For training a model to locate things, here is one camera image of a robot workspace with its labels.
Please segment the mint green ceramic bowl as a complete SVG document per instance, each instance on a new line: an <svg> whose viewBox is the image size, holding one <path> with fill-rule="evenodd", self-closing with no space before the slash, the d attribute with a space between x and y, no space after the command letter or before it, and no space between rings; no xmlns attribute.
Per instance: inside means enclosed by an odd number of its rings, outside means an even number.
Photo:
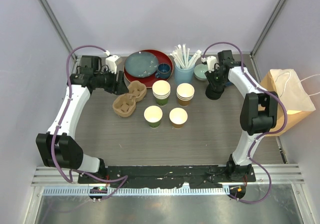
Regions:
<svg viewBox="0 0 320 224"><path fill-rule="evenodd" d="M208 66L206 64L198 64L194 68L194 75L196 79L200 81L206 81L207 77L205 73L208 71Z"/></svg>

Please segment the grey-blue ceramic plate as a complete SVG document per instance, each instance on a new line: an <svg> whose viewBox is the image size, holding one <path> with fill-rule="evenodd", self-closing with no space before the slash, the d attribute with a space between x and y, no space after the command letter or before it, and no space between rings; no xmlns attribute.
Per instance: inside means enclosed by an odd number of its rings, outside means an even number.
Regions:
<svg viewBox="0 0 320 224"><path fill-rule="evenodd" d="M145 78L154 74L158 67L157 57L146 51L131 54L124 64L125 71L136 78Z"/></svg>

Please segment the stack of black lids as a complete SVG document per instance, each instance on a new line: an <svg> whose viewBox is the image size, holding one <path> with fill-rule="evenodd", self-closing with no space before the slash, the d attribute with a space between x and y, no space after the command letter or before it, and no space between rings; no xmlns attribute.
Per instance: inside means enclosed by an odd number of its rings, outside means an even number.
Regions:
<svg viewBox="0 0 320 224"><path fill-rule="evenodd" d="M223 86L215 87L209 84L205 90L205 93L206 93L205 95L210 100L218 100L220 99L224 90L225 88Z"/></svg>

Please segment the cardboard cup carrier tray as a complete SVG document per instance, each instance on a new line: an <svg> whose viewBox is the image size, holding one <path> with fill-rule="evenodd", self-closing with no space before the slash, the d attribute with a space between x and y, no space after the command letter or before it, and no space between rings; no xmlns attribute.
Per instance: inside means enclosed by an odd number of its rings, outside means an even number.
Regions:
<svg viewBox="0 0 320 224"><path fill-rule="evenodd" d="M136 109L137 102L144 99L147 87L139 81L133 81L128 86L129 93L120 95L112 104L114 112L120 117L129 117Z"/></svg>

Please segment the light blue straw holder cup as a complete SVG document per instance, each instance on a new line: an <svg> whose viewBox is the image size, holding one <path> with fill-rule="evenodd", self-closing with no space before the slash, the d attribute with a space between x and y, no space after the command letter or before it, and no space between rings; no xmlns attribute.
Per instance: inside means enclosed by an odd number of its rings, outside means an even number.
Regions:
<svg viewBox="0 0 320 224"><path fill-rule="evenodd" d="M195 65L193 65L190 69L181 69L178 66L178 62L174 59L174 81L176 85L180 85L182 83L191 83L194 73Z"/></svg>

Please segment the green paper cup stack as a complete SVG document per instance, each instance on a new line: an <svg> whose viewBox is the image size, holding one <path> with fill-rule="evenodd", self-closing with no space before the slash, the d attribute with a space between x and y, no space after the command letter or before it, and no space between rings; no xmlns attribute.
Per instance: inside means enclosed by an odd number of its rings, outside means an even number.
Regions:
<svg viewBox="0 0 320 224"><path fill-rule="evenodd" d="M170 84L164 80L156 81L152 85L152 92L156 103L159 106L165 106L168 103L169 95L171 93Z"/></svg>

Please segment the single brown paper cup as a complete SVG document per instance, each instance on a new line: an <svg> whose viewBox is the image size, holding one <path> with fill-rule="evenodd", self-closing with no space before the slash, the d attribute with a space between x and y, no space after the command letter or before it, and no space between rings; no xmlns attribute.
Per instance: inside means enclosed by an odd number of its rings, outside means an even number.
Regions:
<svg viewBox="0 0 320 224"><path fill-rule="evenodd" d="M169 119L174 128L179 129L184 126L188 120L187 112L182 108L174 108L169 113Z"/></svg>

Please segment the aluminium front rail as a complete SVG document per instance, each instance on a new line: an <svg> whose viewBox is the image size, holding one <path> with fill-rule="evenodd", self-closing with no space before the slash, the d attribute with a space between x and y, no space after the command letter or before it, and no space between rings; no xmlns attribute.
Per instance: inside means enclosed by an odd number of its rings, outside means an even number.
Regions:
<svg viewBox="0 0 320 224"><path fill-rule="evenodd" d="M248 174L227 177L223 166L109 166L105 183L73 172L66 182L55 168L37 167L32 186L43 187L44 195L89 195L94 200L115 192L115 196L228 195L244 193L249 185L303 184L297 164L253 165Z"/></svg>

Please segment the dark blue ceramic mug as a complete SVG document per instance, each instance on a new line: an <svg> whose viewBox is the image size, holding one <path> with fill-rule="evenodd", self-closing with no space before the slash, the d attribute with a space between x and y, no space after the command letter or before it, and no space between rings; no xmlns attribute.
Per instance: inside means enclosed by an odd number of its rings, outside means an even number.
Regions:
<svg viewBox="0 0 320 224"><path fill-rule="evenodd" d="M161 63L157 66L155 78L168 79L172 73L172 68L169 64Z"/></svg>

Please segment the single green paper cup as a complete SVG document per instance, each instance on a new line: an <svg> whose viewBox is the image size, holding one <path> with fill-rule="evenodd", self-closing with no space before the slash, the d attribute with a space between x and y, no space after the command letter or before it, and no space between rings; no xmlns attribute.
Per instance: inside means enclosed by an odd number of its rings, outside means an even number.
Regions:
<svg viewBox="0 0 320 224"><path fill-rule="evenodd" d="M157 128L161 124L163 111L158 106L149 106L143 114L145 120L151 128Z"/></svg>

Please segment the brown paper takeout bag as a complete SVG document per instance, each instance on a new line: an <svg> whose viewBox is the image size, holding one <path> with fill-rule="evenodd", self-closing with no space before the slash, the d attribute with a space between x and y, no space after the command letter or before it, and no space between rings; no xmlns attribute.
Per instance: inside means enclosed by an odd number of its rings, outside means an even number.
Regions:
<svg viewBox="0 0 320 224"><path fill-rule="evenodd" d="M302 80L294 69L271 69L260 85L278 94L287 113L285 128L279 133L268 134L270 137L280 136L316 110L311 95L305 92Z"/></svg>

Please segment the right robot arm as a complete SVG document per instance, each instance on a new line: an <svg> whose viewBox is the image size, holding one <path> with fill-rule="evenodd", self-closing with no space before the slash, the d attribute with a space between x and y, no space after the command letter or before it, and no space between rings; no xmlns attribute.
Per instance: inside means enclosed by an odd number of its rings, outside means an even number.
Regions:
<svg viewBox="0 0 320 224"><path fill-rule="evenodd" d="M263 135L277 123L278 102L275 98L278 95L262 88L239 62L221 66L209 64L205 76L209 82L205 91L207 98L218 100L227 81L233 83L244 98L239 118L241 137L223 171L230 181L236 182L250 173L253 154Z"/></svg>

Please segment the brown paper cup stack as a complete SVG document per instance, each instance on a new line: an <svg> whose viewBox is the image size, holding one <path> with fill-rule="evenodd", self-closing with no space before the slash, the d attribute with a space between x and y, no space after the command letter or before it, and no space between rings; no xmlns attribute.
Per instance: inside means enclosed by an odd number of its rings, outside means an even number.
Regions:
<svg viewBox="0 0 320 224"><path fill-rule="evenodd" d="M189 83L182 83L176 89L178 104L182 107L188 106L194 96L195 89Z"/></svg>

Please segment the red round tray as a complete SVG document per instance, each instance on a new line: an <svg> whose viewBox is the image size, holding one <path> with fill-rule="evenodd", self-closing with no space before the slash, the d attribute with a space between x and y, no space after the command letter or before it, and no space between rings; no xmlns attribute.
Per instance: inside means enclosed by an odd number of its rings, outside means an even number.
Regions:
<svg viewBox="0 0 320 224"><path fill-rule="evenodd" d="M154 54L154 55L157 57L159 64L161 64L161 63L169 64L169 65L171 66L171 69L172 69L172 72L171 72L170 77L172 76L173 70L174 70L173 62L171 61L171 59L170 59L165 53L163 53L163 52L161 52L161 51L158 51L158 50L153 50L153 49L145 49L145 50L142 50L142 51L146 51L146 52L150 52L150 53ZM155 73L152 74L152 75L149 76L149 77L136 78L136 77L133 77L133 76L129 75L129 74L125 71L125 66L124 66L124 76L125 76L125 78L126 78L129 82L139 81L139 82L141 82L142 84L146 85L147 88L151 88L152 85L153 85L156 81L159 81L159 80L168 81L168 80L170 79L170 77L169 77L168 79L155 78Z"/></svg>

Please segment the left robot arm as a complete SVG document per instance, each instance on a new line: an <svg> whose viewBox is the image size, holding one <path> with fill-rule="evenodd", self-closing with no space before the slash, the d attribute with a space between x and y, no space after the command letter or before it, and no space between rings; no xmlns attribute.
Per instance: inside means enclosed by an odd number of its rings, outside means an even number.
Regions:
<svg viewBox="0 0 320 224"><path fill-rule="evenodd" d="M122 95L128 93L123 71L112 73L74 73L69 77L62 106L46 133L39 133L36 145L46 167L85 172L93 182L100 184L107 176L103 159L91 157L75 141L75 132L82 110L92 92L104 91Z"/></svg>

